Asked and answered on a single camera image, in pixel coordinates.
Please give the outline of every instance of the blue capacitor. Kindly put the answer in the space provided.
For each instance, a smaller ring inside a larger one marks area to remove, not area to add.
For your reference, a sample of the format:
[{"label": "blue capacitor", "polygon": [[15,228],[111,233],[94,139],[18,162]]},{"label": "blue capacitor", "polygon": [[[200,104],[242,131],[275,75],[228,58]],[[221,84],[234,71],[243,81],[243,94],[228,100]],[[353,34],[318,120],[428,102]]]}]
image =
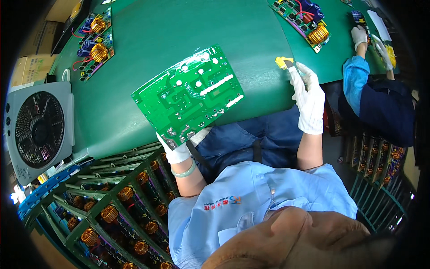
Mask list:
[{"label": "blue capacitor", "polygon": [[84,31],[90,31],[90,30],[91,30],[90,27],[83,25],[79,28],[78,32],[81,34],[87,34],[87,32],[84,32]]},{"label": "blue capacitor", "polygon": [[307,11],[313,6],[313,3],[310,0],[300,0],[300,3],[302,11]]},{"label": "blue capacitor", "polygon": [[318,11],[321,11],[321,8],[319,7],[318,4],[313,3],[313,6],[311,6],[307,11],[312,14],[317,14]]},{"label": "blue capacitor", "polygon": [[324,18],[324,14],[321,11],[318,11],[313,17],[313,22],[318,23]]},{"label": "blue capacitor", "polygon": [[97,44],[96,42],[94,42],[94,41],[91,41],[91,40],[85,40],[84,42],[83,42],[83,44],[82,44],[82,48],[83,49],[92,49],[92,47],[94,47],[95,46],[95,44]]},{"label": "blue capacitor", "polygon": [[88,49],[78,49],[78,52],[76,53],[79,57],[88,57],[91,50]]}]

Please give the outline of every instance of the gloved hand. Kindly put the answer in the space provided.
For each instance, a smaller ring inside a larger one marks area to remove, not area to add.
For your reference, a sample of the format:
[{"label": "gloved hand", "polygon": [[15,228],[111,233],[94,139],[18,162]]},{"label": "gloved hand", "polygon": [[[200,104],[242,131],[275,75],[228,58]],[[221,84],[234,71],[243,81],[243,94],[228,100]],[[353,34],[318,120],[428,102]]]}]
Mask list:
[{"label": "gloved hand", "polygon": [[363,26],[358,25],[357,27],[352,28],[351,30],[352,41],[354,41],[355,46],[354,49],[357,51],[357,47],[360,43],[367,44],[367,33]]},{"label": "gloved hand", "polygon": [[171,150],[167,146],[166,142],[164,142],[163,138],[161,138],[158,133],[156,134],[157,134],[158,141],[161,142],[161,144],[164,147],[164,150],[166,151],[166,158],[170,164],[181,163],[187,160],[191,156],[190,150],[188,149],[185,143],[175,148],[174,150]]},{"label": "gloved hand", "polygon": [[372,38],[376,43],[376,49],[379,51],[379,54],[382,57],[382,62],[384,63],[385,70],[392,70],[393,64],[391,63],[390,57],[388,56],[387,48],[385,47],[384,43],[382,43],[382,41],[374,34],[372,35]]},{"label": "gloved hand", "polygon": [[288,68],[291,74],[291,85],[294,86],[294,94],[291,99],[297,101],[300,111],[298,128],[304,133],[318,135],[323,133],[323,113],[326,95],[319,86],[318,77],[304,64],[296,62],[297,68],[304,73],[300,77],[293,66]]}]

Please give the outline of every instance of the cardboard box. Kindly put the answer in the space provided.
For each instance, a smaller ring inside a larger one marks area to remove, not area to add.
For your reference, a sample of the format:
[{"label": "cardboard box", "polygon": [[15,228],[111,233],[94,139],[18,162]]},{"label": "cardboard box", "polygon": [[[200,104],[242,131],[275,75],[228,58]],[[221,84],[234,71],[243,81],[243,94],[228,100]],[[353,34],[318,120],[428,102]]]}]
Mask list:
[{"label": "cardboard box", "polygon": [[56,0],[45,20],[65,23],[79,2],[80,0]]},{"label": "cardboard box", "polygon": [[13,70],[10,87],[43,80],[54,63],[56,55],[38,54],[21,57]]}]

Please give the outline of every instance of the yellow component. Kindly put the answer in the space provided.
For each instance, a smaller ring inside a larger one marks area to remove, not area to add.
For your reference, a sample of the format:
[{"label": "yellow component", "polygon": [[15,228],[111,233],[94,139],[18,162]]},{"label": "yellow component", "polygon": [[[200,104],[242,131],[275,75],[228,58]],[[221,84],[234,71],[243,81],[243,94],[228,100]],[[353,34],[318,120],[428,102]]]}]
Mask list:
[{"label": "yellow component", "polygon": [[393,68],[396,68],[397,61],[396,61],[396,55],[394,54],[393,47],[390,45],[385,45],[385,48],[387,49],[388,56],[390,57],[390,61],[391,61],[391,64],[393,65]]},{"label": "yellow component", "polygon": [[89,53],[96,62],[102,62],[108,57],[108,49],[102,43],[95,44]]},{"label": "yellow component", "polygon": [[285,65],[284,60],[288,60],[288,61],[294,62],[293,58],[285,58],[284,56],[282,56],[282,57],[276,57],[275,63],[279,66],[279,68],[282,68],[284,70],[287,69],[287,66]]},{"label": "yellow component", "polygon": [[324,26],[318,25],[307,37],[313,45],[317,45],[329,37],[329,31]]},{"label": "yellow component", "polygon": [[72,13],[70,14],[70,18],[73,19],[74,17],[76,17],[76,15],[78,15],[79,13],[79,9],[80,9],[80,5],[81,5],[81,1],[79,1],[79,3],[77,3],[74,8],[72,9]]},{"label": "yellow component", "polygon": [[104,20],[102,20],[101,18],[95,18],[92,22],[91,22],[91,31],[93,33],[100,33],[102,32],[104,29],[106,29],[106,22]]}]

